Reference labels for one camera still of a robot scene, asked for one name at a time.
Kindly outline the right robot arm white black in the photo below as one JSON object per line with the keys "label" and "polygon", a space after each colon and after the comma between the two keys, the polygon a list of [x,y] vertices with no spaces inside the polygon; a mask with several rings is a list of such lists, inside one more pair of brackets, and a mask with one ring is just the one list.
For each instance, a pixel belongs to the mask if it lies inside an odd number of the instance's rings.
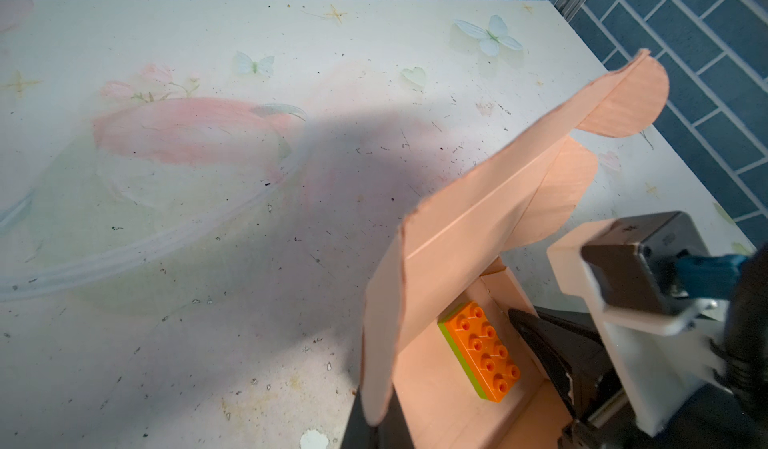
{"label": "right robot arm white black", "polygon": [[767,445],[767,250],[746,259],[733,287],[716,383],[698,389],[657,435],[641,431],[625,383],[592,317],[511,309],[508,318],[543,364],[572,416],[561,448],[764,448]]}

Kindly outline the small orange tag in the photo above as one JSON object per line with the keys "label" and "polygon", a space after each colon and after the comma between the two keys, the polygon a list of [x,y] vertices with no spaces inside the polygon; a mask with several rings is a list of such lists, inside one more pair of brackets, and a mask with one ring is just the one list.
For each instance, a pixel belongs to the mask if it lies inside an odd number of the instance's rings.
{"label": "small orange tag", "polygon": [[484,309],[470,301],[437,322],[477,395],[499,403],[521,377]]}

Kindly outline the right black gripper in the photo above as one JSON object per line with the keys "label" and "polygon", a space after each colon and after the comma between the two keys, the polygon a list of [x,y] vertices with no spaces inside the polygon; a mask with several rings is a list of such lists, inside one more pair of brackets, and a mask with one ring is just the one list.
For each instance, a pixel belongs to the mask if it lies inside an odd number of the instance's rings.
{"label": "right black gripper", "polygon": [[537,357],[573,417],[558,448],[649,448],[635,423],[614,365],[587,313],[539,308],[508,311],[510,323]]}

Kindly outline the pink cardboard paper box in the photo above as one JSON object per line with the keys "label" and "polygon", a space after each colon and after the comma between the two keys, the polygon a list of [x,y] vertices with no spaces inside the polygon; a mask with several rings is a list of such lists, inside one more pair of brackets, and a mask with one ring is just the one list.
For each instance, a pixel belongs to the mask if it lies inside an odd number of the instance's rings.
{"label": "pink cardboard paper box", "polygon": [[[648,50],[542,116],[510,144],[423,200],[395,232],[365,293],[360,385],[346,448],[552,448],[571,418],[508,311],[534,313],[504,251],[558,231],[593,182],[596,156],[573,130],[626,138],[667,101]],[[522,375],[481,399],[438,327],[463,301],[489,317]]]}

